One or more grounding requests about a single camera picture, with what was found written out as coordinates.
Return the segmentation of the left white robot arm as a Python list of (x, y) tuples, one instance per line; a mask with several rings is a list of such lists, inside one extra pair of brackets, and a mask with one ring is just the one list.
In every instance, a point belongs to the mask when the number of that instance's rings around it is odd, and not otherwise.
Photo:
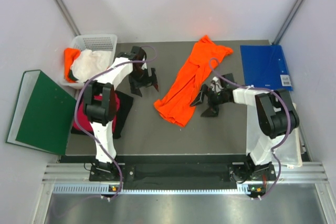
[(91, 168), (91, 181), (112, 181), (121, 178), (115, 162), (117, 155), (113, 143), (113, 119), (117, 114), (116, 88), (124, 78), (129, 79), (132, 94), (142, 96), (143, 87), (159, 89), (155, 68), (148, 68), (147, 54), (134, 46), (130, 53), (118, 54), (104, 72), (85, 83), (82, 94), (83, 113), (93, 129), (96, 159)]

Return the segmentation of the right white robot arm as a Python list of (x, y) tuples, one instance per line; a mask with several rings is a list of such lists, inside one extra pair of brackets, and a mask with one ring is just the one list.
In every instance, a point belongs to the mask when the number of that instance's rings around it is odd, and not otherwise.
[(227, 82), (202, 85), (190, 106), (208, 108), (202, 117), (219, 115), (219, 106), (236, 103), (247, 106), (246, 160), (231, 174), (238, 183), (256, 180), (271, 171), (272, 162), (300, 167), (299, 117), (296, 106), (285, 89), (265, 91), (253, 87), (238, 88)]

